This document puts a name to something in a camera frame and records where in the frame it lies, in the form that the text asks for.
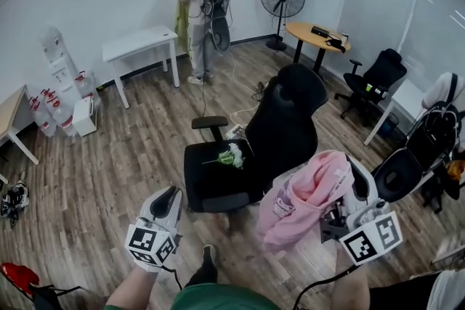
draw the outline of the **headrest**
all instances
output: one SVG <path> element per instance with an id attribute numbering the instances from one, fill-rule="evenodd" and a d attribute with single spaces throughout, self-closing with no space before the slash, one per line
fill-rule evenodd
<path id="1" fill-rule="evenodd" d="M 402 62 L 402 56 L 398 54 L 394 49 L 386 49 L 385 51 L 382 51 L 381 54 L 383 55 L 384 58 L 387 58 L 388 60 L 391 60 L 396 63 L 401 63 Z"/>
<path id="2" fill-rule="evenodd" d="M 291 99 L 302 115 L 312 116 L 328 101 L 325 85 L 305 65 L 295 63 L 279 70 L 278 84 L 283 87 L 282 98 Z"/>

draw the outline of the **red chair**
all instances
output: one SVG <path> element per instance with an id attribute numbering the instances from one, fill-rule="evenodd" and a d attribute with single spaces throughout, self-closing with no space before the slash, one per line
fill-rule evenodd
<path id="1" fill-rule="evenodd" d="M 37 310 L 62 310 L 58 297 L 81 288 L 78 286 L 70 290 L 61 290 L 54 288 L 54 285 L 39 287 L 39 277 L 35 272 L 26 266 L 18 266 L 7 262 L 0 266 L 0 272 L 26 298 L 34 302 Z"/>

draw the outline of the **pink hoodie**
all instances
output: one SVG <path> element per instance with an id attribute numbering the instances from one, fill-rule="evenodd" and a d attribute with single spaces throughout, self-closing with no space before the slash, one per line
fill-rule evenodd
<path id="1" fill-rule="evenodd" d="M 326 208 L 346 194 L 354 176 L 346 155 L 325 151 L 284 183 L 275 184 L 260 203 L 257 232 L 267 252 L 292 248 L 318 223 Z"/>

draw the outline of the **round table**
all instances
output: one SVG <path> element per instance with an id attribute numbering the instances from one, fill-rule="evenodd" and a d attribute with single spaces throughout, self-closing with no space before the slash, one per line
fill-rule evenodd
<path id="1" fill-rule="evenodd" d="M 315 25 L 314 23 L 287 23 L 286 30 L 288 31 L 288 33 L 290 33 L 292 36 L 295 36 L 299 40 L 299 43 L 297 43 L 296 54 L 294 55 L 294 63 L 297 63 L 299 61 L 300 51 L 302 50 L 302 45 L 304 44 L 304 42 L 320 48 L 317 60 L 315 61 L 315 66 L 313 67 L 313 71 L 315 71 L 318 74 L 318 72 L 320 71 L 321 63 L 323 62 L 323 58 L 325 57 L 326 51 L 342 51 L 340 49 L 334 48 L 333 46 L 327 45 L 326 41 L 328 40 L 328 38 L 323 38 L 322 36 L 312 33 L 313 26 L 316 26 L 317 28 L 322 28 L 321 26 Z M 328 31 L 330 34 L 338 38 L 342 38 L 342 35 L 339 33 L 335 33 L 326 28 L 322 29 Z M 350 48 L 351 45 L 349 42 L 347 42 L 347 45 L 345 46 L 346 51 L 349 51 Z"/>

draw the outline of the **laminate floor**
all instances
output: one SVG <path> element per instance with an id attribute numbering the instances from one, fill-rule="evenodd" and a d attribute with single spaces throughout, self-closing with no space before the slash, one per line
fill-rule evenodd
<path id="1" fill-rule="evenodd" d="M 237 80 L 250 88 L 292 62 L 287 54 L 266 48 L 263 41 L 234 46 L 231 51 Z M 256 104 L 247 89 L 233 81 L 232 70 L 233 61 L 228 56 L 218 61 L 214 83 L 205 87 L 207 115 L 229 116 Z M 6 146 L 9 163 L 0 164 L 2 173 L 15 181 L 25 169 L 31 201 L 14 229 L 6 219 L 0 221 L 0 261 L 32 268 L 42 285 L 82 286 L 83 290 L 63 296 L 65 309 L 102 308 L 134 265 L 123 245 L 127 227 L 138 216 L 143 200 L 170 184 L 184 187 L 184 148 L 202 141 L 201 134 L 190 127 L 191 120 L 203 112 L 203 100 L 200 86 L 185 83 L 189 72 L 189 61 L 180 60 L 179 89 L 172 86 L 171 74 L 161 68 L 124 81 L 131 105 L 128 110 L 123 108 L 115 86 L 105 89 L 101 92 L 99 129 L 83 139 L 47 139 L 35 130 L 26 131 L 21 139 L 41 161 L 39 166 L 16 147 Z M 345 89 L 329 74 L 325 74 L 325 84 L 331 99 L 314 115 L 319 150 L 345 151 L 373 169 L 392 149 L 392 143 L 376 137 L 369 147 L 363 146 L 370 129 L 361 126 L 355 113 L 341 120 L 343 103 L 332 97 L 335 91 Z M 248 111 L 233 118 L 247 123 L 252 115 Z M 207 131 L 204 136 L 211 138 Z M 395 203 L 405 242 L 370 264 L 372 286 L 429 271 L 429 262 L 443 238 L 463 228 L 463 207 L 462 201 L 445 198 L 445 211 L 436 216 L 421 207 L 417 195 Z M 286 254 L 263 254 L 254 239 L 256 215 L 256 206 L 242 210 L 234 221 L 235 232 L 226 235 L 212 215 L 191 214 L 184 209 L 179 225 L 183 238 L 178 254 L 169 263 L 178 270 L 181 283 L 198 268 L 206 242 L 221 250 L 220 282 L 252 288 L 282 309 L 292 307 L 303 287 L 333 275 L 334 246 L 331 242 L 321 245 L 318 232 L 310 232 Z M 170 309 L 177 292 L 172 275 L 161 274 L 149 309 Z M 302 305 L 328 309 L 330 294 L 331 286 L 317 287 L 307 293 Z M 3 306 L 32 308 L 0 277 Z"/>

